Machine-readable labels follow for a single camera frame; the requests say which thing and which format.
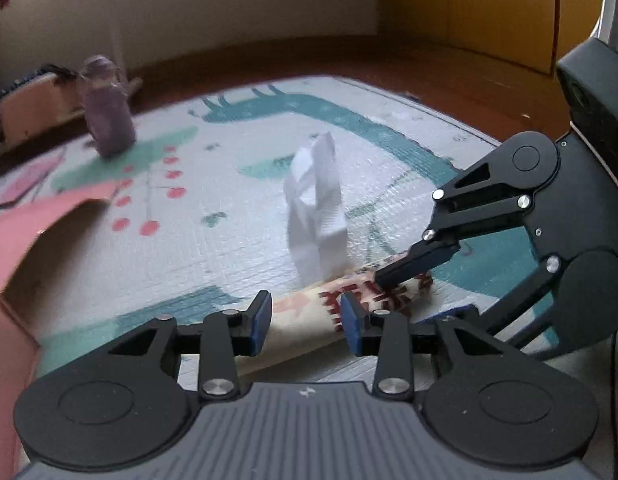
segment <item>teal dinosaur print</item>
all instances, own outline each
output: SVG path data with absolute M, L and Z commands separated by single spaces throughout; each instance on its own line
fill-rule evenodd
M 348 130 L 371 142 L 404 163 L 412 172 L 431 181 L 436 187 L 442 186 L 460 171 L 447 158 L 435 155 L 431 150 L 420 146 L 414 140 L 407 139 L 404 134 L 389 126 L 374 123 L 358 113 L 314 95 L 286 94 L 273 85 L 269 85 L 268 88 L 271 94 L 253 88 L 252 99 L 236 103 L 229 103 L 224 95 L 218 97 L 217 104 L 209 98 L 203 98 L 202 102 L 209 109 L 208 113 L 192 112 L 192 115 L 208 123 L 230 123 L 282 113 L 302 114 Z M 271 162 L 263 163 L 262 167 L 266 167 L 267 164 L 271 165 Z M 251 176 L 259 173 L 259 170 L 250 171 Z M 373 208 L 373 204 L 363 204 L 358 206 L 357 210 L 350 210 L 349 215 L 360 216 L 371 212 Z M 370 225 L 370 238 L 387 253 L 397 252 L 382 237 L 374 221 Z M 434 276 L 465 290 L 496 298 L 510 291 L 537 266 L 530 241 L 522 228 L 471 238 L 465 242 L 463 248 L 464 250 L 449 262 L 436 267 Z
M 51 186 L 56 192 L 60 192 L 106 180 L 133 178 L 147 171 L 154 162 L 161 160 L 166 155 L 165 148 L 169 146 L 177 148 L 192 140 L 197 132 L 197 126 L 189 126 L 155 139 L 139 140 L 132 148 L 115 158 L 104 159 L 96 156 L 82 166 L 56 175 L 51 181 Z
M 205 216 L 202 221 L 205 222 L 207 227 L 215 227 L 222 218 L 227 218 L 227 213 L 219 211 L 218 213 L 212 213 L 211 215 Z
M 54 334 L 42 340 L 45 351 L 36 375 L 51 372 L 161 314 L 172 314 L 179 324 L 200 323 L 217 307 L 240 303 L 243 299 L 227 294 L 217 285 L 209 285 L 114 319 Z
M 289 172 L 289 167 L 291 167 L 292 160 L 294 160 L 294 155 L 263 160 L 262 162 L 240 168 L 238 173 L 260 180 L 265 178 L 285 178 Z

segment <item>crumpled white plastic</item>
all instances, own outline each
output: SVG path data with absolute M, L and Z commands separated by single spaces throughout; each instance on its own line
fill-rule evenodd
M 350 266 L 347 222 L 331 134 L 297 151 L 284 190 L 289 251 L 303 286 L 342 276 Z

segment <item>white wall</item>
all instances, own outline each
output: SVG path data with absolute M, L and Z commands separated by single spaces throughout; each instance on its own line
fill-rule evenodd
M 116 0 L 129 68 L 230 44 L 374 34 L 376 0 Z M 12 0 L 0 10 L 0 79 L 43 62 L 111 55 L 104 0 Z

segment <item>open cardboard box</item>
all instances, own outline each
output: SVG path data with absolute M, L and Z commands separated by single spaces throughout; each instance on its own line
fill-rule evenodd
M 109 201 L 116 183 L 83 187 L 11 209 L 0 214 L 0 480 L 16 474 L 20 442 L 12 423 L 14 403 L 34 376 L 39 344 L 5 292 L 38 238 L 81 204 Z

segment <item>white paper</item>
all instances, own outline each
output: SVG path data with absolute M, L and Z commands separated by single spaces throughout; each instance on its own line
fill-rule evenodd
M 342 276 L 349 266 L 347 222 L 330 134 L 298 150 L 284 189 L 289 251 L 303 286 Z

